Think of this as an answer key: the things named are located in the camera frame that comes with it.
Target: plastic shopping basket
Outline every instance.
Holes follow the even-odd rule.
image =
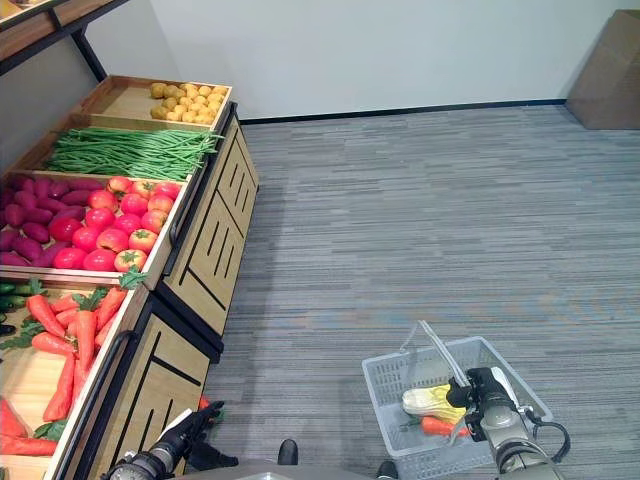
[[[446,346],[465,371],[500,367],[521,405],[533,407],[543,420],[553,418],[547,406],[484,338],[465,338]],[[451,368],[435,348],[369,358],[362,362],[362,368],[385,446],[402,480],[435,478],[493,462],[486,441],[459,437],[453,446],[448,446],[448,437],[425,435],[402,409],[402,394],[406,390],[447,384],[451,378]]]

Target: tomato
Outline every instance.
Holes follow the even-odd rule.
[[[82,227],[73,232],[71,242],[74,247],[78,247],[85,252],[90,252],[96,249],[96,241],[100,235],[100,230],[96,227]]]
[[[137,193],[127,193],[124,197],[122,197],[120,210],[122,210],[122,213],[144,215],[144,213],[147,211],[148,203],[149,202],[145,198],[142,198]]]
[[[156,183],[155,188],[153,189],[154,195],[166,195],[171,200],[175,200],[178,198],[180,194],[180,185],[171,182],[159,182]]]
[[[125,213],[116,218],[113,226],[127,235],[131,235],[131,233],[140,228],[140,217],[133,213]]]
[[[142,250],[123,250],[116,256],[114,266],[119,272],[128,272],[133,266],[141,271],[146,261],[147,254]]]
[[[49,224],[49,233],[59,242],[70,242],[73,232],[82,228],[82,224],[75,218],[58,217]]]
[[[173,200],[167,195],[151,195],[149,203],[147,204],[148,210],[162,210],[165,213],[169,213],[173,207]]]
[[[95,190],[89,195],[89,207],[108,208],[115,212],[118,210],[118,199],[113,193],[106,190]]]
[[[151,210],[142,216],[140,225],[153,233],[160,233],[162,226],[167,221],[167,217],[168,215],[162,210]]]
[[[107,183],[107,190],[112,193],[124,195],[129,191],[133,182],[127,177],[111,177]]]
[[[129,246],[129,235],[117,228],[107,228],[104,232],[98,235],[96,246],[98,248],[106,248],[118,253]]]
[[[87,252],[79,248],[63,248],[53,259],[54,268],[82,269]]]
[[[113,262],[116,260],[116,254],[111,250],[98,248],[89,253],[82,262],[86,270],[94,270],[97,272],[113,272],[116,268]]]
[[[102,231],[116,221],[115,214],[108,208],[93,208],[84,217],[88,227],[95,227]]]
[[[137,182],[133,182],[131,185],[131,193],[137,193],[142,198],[147,199],[151,196],[151,191],[155,185],[151,182],[145,182],[143,180],[139,180]]]
[[[136,230],[129,236],[129,248],[134,250],[142,250],[145,253],[149,253],[153,249],[153,244],[156,243],[158,235],[151,230],[145,230],[144,228]]]

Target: cardboard box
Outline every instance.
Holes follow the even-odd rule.
[[[640,129],[640,10],[617,10],[567,99],[586,128]]]

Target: carrot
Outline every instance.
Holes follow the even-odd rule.
[[[111,330],[111,325],[113,325],[113,320],[115,318],[116,318],[115,315],[111,317],[111,320],[105,323],[104,326],[100,329],[100,332],[98,333],[98,335],[96,335],[95,342],[97,346],[101,347],[102,344],[104,343],[105,339],[107,338],[107,335],[109,334],[109,330]]]
[[[422,425],[422,431],[427,435],[451,435],[453,427],[455,427],[455,425],[436,417],[422,417],[420,424]],[[467,436],[469,435],[469,430],[463,428],[459,435]]]
[[[0,397],[0,433],[10,437],[26,437],[27,429],[11,409],[11,405]]]
[[[118,287],[111,287],[109,289],[107,295],[102,299],[100,310],[98,311],[98,330],[101,330],[109,319],[116,314],[126,296],[126,290]]]
[[[56,420],[62,420],[69,414],[71,408],[71,401],[73,400],[73,371],[75,369],[76,357],[73,355],[67,355],[67,360],[64,362],[62,373],[58,379],[58,389],[53,394],[49,405],[42,419],[45,422],[55,422]]]
[[[76,313],[78,313],[77,308],[70,308],[69,310],[64,310],[56,315],[56,320],[63,327],[68,327],[73,320],[76,318]]]
[[[32,295],[27,299],[27,308],[45,330],[58,337],[64,337],[64,328],[56,320],[47,299],[42,295]]]
[[[204,396],[204,393],[200,395],[200,401],[198,402],[198,410],[207,408],[210,405],[209,399]]]
[[[60,337],[51,335],[49,332],[42,332],[31,339],[31,346],[43,352],[67,355],[75,353],[76,349],[70,343]]]
[[[17,438],[0,435],[0,454],[50,457],[58,444],[44,438]]]
[[[78,395],[82,391],[82,387],[84,387],[85,382],[87,381],[87,377],[89,376],[88,370],[83,370],[80,366],[80,362],[76,362],[76,368],[73,371],[73,401],[76,401]]]
[[[72,321],[69,326],[67,327],[67,334],[71,335],[71,336],[76,336],[78,335],[78,322],[76,322],[75,320]]]
[[[71,293],[68,293],[67,295],[51,304],[51,310],[56,313],[64,312],[65,310],[70,310],[72,308],[75,308],[77,310],[78,302],[73,299]]]
[[[78,337],[78,354],[80,366],[89,370],[93,361],[96,338],[96,314],[89,310],[80,310],[76,315],[76,329]]]

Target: basket handle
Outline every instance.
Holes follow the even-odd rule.
[[[458,362],[456,362],[453,356],[451,355],[451,353],[449,353],[449,350],[447,350],[447,347],[445,346],[445,344],[442,342],[442,340],[440,340],[440,337],[436,335],[436,332],[434,332],[431,326],[424,320],[419,320],[418,323],[416,323],[413,326],[413,328],[411,329],[411,333],[409,334],[409,337],[407,337],[404,343],[400,346],[400,351],[404,352],[406,350],[407,345],[415,336],[419,326],[422,327],[422,330],[424,330],[424,333],[426,333],[429,336],[429,338],[431,339],[431,342],[436,347],[436,350],[438,351],[440,356],[443,358],[445,362],[449,364],[449,366],[451,367],[451,370],[453,370],[453,377],[456,379],[456,382],[458,383],[458,385],[460,385],[461,387],[471,386],[464,371],[462,370],[462,368],[460,368],[460,365],[458,365]]]

